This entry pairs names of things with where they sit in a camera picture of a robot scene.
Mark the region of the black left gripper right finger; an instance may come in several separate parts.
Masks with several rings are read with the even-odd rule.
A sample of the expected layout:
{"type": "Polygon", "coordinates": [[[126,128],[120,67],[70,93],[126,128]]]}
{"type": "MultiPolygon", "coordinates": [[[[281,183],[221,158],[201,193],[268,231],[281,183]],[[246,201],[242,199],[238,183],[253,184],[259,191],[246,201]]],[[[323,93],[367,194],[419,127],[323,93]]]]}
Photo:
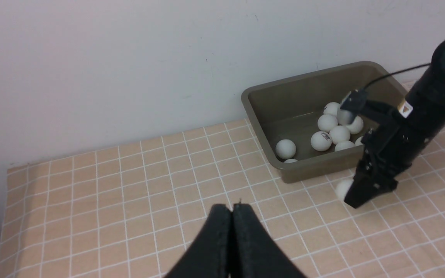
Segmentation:
{"type": "Polygon", "coordinates": [[[233,206],[233,278],[305,278],[258,220],[252,206],[233,206]]]}

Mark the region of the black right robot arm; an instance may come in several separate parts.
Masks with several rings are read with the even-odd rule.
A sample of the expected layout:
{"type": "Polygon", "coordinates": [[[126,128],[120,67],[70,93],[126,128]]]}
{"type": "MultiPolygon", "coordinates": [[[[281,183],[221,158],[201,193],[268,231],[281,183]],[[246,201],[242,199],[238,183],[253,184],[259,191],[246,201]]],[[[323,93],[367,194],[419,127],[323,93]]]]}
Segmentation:
{"type": "Polygon", "coordinates": [[[374,198],[393,192],[396,177],[413,161],[445,126],[445,40],[435,49],[426,71],[397,106],[368,99],[369,86],[352,90],[342,100],[337,113],[341,124],[352,124],[356,116],[378,123],[361,142],[362,158],[353,179],[340,183],[339,200],[357,209],[374,198]]]}

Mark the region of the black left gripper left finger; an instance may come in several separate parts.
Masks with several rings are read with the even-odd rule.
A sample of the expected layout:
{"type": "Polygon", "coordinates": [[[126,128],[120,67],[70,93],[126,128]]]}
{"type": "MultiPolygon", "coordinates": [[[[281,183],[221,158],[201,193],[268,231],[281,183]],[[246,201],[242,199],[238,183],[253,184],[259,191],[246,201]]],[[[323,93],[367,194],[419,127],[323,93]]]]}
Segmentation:
{"type": "Polygon", "coordinates": [[[200,232],[166,278],[227,278],[232,213],[224,204],[211,207],[200,232]]]}

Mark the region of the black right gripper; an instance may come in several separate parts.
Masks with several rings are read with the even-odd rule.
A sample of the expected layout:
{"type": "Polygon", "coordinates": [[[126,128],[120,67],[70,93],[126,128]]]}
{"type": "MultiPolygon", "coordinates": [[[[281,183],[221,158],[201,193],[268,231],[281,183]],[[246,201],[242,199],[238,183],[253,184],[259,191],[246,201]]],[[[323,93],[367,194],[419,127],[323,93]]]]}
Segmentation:
{"type": "Polygon", "coordinates": [[[392,117],[363,140],[364,153],[344,202],[354,209],[383,194],[393,192],[399,174],[409,169],[415,158],[431,142],[401,117],[392,117]]]}

